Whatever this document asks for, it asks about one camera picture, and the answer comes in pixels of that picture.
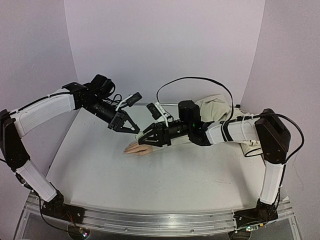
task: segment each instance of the mannequin hand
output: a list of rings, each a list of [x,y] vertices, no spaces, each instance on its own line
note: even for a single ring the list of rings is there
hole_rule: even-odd
[[[125,154],[134,154],[137,156],[143,156],[152,153],[153,149],[150,145],[139,145],[138,142],[130,144],[125,150]]]

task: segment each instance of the white backdrop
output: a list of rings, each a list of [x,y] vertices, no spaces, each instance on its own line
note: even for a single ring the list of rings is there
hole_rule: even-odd
[[[264,0],[65,0],[80,83],[111,78],[124,96],[143,102],[184,76],[214,78],[240,103],[257,47]],[[212,83],[187,80],[167,87],[162,102],[225,93]]]

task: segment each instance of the black bracket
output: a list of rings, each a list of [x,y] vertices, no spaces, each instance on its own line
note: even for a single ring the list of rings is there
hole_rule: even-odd
[[[132,128],[124,126],[127,121],[131,124]],[[138,134],[140,131],[140,128],[130,118],[128,113],[121,109],[116,112],[113,119],[109,123],[108,128],[114,130],[115,132],[128,134]]]
[[[6,164],[13,172],[30,159],[12,119],[5,109],[0,112],[0,149]]]
[[[169,129],[160,122],[152,123],[143,133],[144,135],[138,140],[140,145],[147,144],[156,147],[171,145]]]
[[[257,201],[255,208],[239,210],[234,213],[237,229],[247,226],[264,224],[278,219],[278,213],[274,204],[266,204]]]
[[[50,202],[44,202],[42,205],[42,214],[75,224],[81,224],[84,220],[85,209],[79,206],[64,204],[64,196],[56,190],[57,195]]]
[[[263,157],[272,164],[285,164],[289,150],[291,134],[275,112],[269,108],[264,109],[259,120],[255,122],[256,132],[259,136]]]

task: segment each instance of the white wall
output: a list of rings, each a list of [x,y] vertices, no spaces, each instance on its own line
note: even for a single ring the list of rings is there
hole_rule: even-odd
[[[63,0],[1,0],[0,5],[0,110],[22,107],[77,81]],[[59,116],[23,139],[43,173],[73,117]],[[28,194],[0,162],[0,239],[13,239]]]
[[[155,101],[163,84],[211,77],[240,103],[252,67],[264,0],[65,0],[76,73],[112,78],[123,95]],[[212,83],[176,83],[160,94],[178,102],[224,92]]]
[[[303,239],[319,239],[320,1],[267,0],[242,107],[272,108],[298,123],[305,146],[288,163],[284,185]],[[290,128],[291,151],[300,143]]]

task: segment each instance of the wire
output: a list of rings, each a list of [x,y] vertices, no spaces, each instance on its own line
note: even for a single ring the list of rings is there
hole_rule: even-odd
[[[160,101],[159,101],[159,92],[160,92],[160,90],[161,90],[162,88],[164,88],[165,86],[168,86],[169,84],[172,84],[172,83],[174,83],[174,82],[177,82],[177,81],[180,81],[180,80],[183,80],[183,79],[205,80],[205,81],[209,81],[209,82],[211,82],[211,83],[214,83],[214,84],[216,84],[216,85],[219,85],[219,86],[223,87],[223,88],[229,93],[229,95],[230,95],[230,97],[231,97],[231,106],[232,106],[232,107],[231,107],[231,115],[230,115],[228,121],[232,119],[232,117],[234,116],[234,99],[233,99],[233,97],[232,97],[231,92],[230,92],[229,89],[228,89],[225,85],[223,85],[221,82],[218,82],[217,80],[214,80],[214,79],[211,79],[211,78],[199,77],[199,76],[185,76],[185,77],[181,77],[181,78],[175,79],[175,80],[173,80],[173,81],[170,81],[170,82],[166,83],[165,85],[163,85],[162,87],[160,87],[160,88],[158,89],[158,91],[156,92],[156,100],[160,103]]]
[[[120,103],[122,101],[122,95],[117,93],[116,95],[114,95],[113,99],[112,99],[112,103]]]
[[[74,219],[72,218],[72,215],[69,214],[68,212],[66,213],[66,215],[68,216],[68,218],[70,219],[70,221],[73,223],[73,226],[78,229],[79,227],[75,224]]]
[[[275,207],[275,210],[277,211],[278,207],[279,207],[279,203],[280,203],[280,188],[278,190],[278,201],[276,203],[276,207]]]
[[[127,106],[128,106],[127,100],[128,100],[129,98],[131,98],[132,96],[133,96],[133,95],[129,94],[129,96],[127,96],[125,99],[121,100],[121,101],[119,102],[119,104],[116,106],[115,111],[117,112],[119,109],[123,109],[123,108],[127,107]]]

